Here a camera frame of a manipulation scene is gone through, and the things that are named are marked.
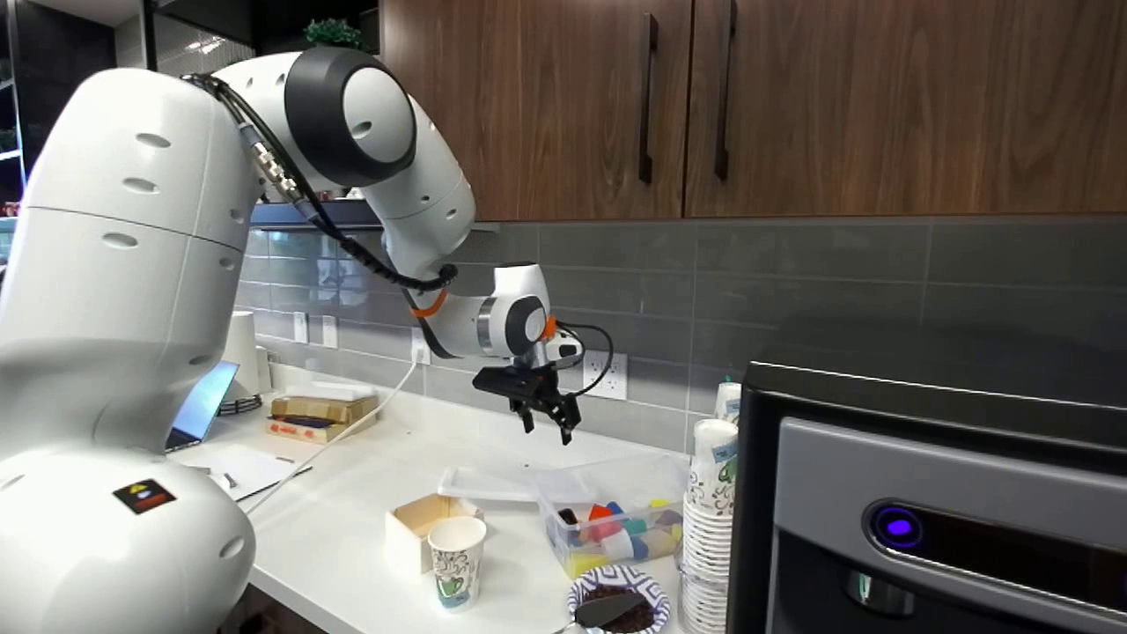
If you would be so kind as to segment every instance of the paper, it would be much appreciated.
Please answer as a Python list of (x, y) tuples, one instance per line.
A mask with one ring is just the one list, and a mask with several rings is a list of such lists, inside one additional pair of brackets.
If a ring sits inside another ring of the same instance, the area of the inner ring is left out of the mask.
[(226, 490), (232, 500), (246, 500), (267, 487), (300, 475), (294, 462), (252, 447), (193, 447), (172, 459), (203, 469), (212, 481)]

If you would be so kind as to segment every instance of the small bowl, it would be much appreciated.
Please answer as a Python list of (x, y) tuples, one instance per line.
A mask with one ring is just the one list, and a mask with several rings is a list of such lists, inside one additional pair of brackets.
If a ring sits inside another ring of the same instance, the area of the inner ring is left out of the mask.
[(629, 629), (629, 634), (662, 634), (664, 622), (668, 622), (668, 605), (662, 600), (662, 588), (656, 576), (649, 576), (645, 571), (638, 566), (626, 566), (626, 562), (609, 562), (609, 566), (597, 566), (585, 576), (578, 576), (569, 586), (569, 600), (568, 600), (568, 620), (578, 627), (572, 620), (572, 608), (594, 593), (594, 588), (629, 588), (638, 593), (651, 611), (656, 611), (656, 622), (642, 627), (642, 629)]

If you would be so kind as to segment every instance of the kitchen counter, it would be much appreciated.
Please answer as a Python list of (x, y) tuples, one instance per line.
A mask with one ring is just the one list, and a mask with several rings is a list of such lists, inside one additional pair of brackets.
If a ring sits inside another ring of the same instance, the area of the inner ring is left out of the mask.
[[(477, 502), (488, 526), (483, 594), (447, 611), (427, 576), (385, 551), (385, 514), (437, 490), (447, 469), (568, 469), (609, 459), (664, 453), (642, 443), (578, 433), (561, 447), (551, 421), (526, 438), (515, 416), (380, 388), (380, 421), (346, 438), (270, 500), (241, 500), (256, 528), (248, 586), (321, 629), (459, 629), (551, 634), (568, 620), (569, 576), (557, 562), (534, 502)], [(305, 459), (315, 443), (274, 438), (263, 411), (219, 427), (212, 447), (241, 443)], [(642, 562), (677, 627), (677, 562)]]

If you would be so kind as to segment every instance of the plastic container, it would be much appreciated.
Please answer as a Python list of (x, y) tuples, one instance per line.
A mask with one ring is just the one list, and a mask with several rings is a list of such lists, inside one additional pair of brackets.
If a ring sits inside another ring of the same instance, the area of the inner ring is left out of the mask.
[(622, 459), (534, 473), (547, 540), (569, 576), (671, 556), (682, 540), (685, 459)]

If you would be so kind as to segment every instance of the backsplash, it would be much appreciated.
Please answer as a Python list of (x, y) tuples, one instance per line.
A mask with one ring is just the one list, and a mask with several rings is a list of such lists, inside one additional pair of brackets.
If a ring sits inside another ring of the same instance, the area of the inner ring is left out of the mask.
[[(792, 315), (976, 324), (1127, 352), (1122, 243), (1127, 217), (542, 223), (483, 225), (449, 260), (455, 292), (488, 292), (494, 263), (540, 260), (561, 321), (609, 327), (629, 361), (626, 401), (582, 399), (582, 428), (685, 451), (716, 382), (740, 380)], [(279, 361), (376, 382), (408, 368), (398, 287), (315, 231), (252, 231), (238, 307), (256, 310)], [(293, 343), (293, 312), (308, 312), (308, 345)], [(324, 312), (337, 350), (321, 345)], [(507, 411), (472, 372), (433, 360), (408, 392)]]

